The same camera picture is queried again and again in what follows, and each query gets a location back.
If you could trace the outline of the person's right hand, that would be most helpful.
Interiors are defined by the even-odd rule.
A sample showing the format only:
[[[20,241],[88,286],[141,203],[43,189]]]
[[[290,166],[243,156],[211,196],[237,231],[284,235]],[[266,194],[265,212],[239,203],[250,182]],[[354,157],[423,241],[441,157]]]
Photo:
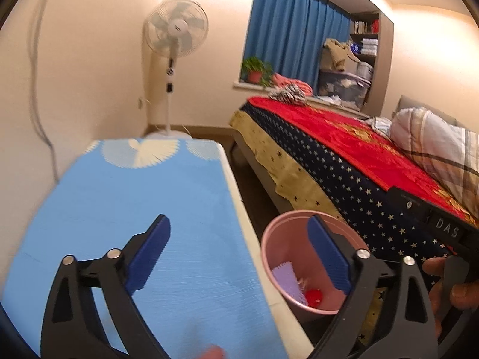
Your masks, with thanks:
[[[445,300],[445,289],[443,288],[443,276],[445,269],[445,258],[429,258],[424,261],[423,271],[431,276],[439,276],[440,280],[435,283],[429,293],[430,303],[432,306],[435,333],[439,337],[442,332],[443,316],[439,315],[439,310],[442,302]],[[454,285],[449,294],[449,302],[459,310],[475,310],[479,305],[479,283],[474,281],[472,283],[463,283]]]

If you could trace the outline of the person's left hand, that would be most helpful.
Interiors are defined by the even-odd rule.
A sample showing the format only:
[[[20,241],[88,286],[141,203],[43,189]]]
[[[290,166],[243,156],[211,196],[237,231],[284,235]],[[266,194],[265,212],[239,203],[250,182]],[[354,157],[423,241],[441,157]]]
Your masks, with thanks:
[[[205,352],[198,357],[198,359],[225,359],[225,351],[216,345],[209,347]]]

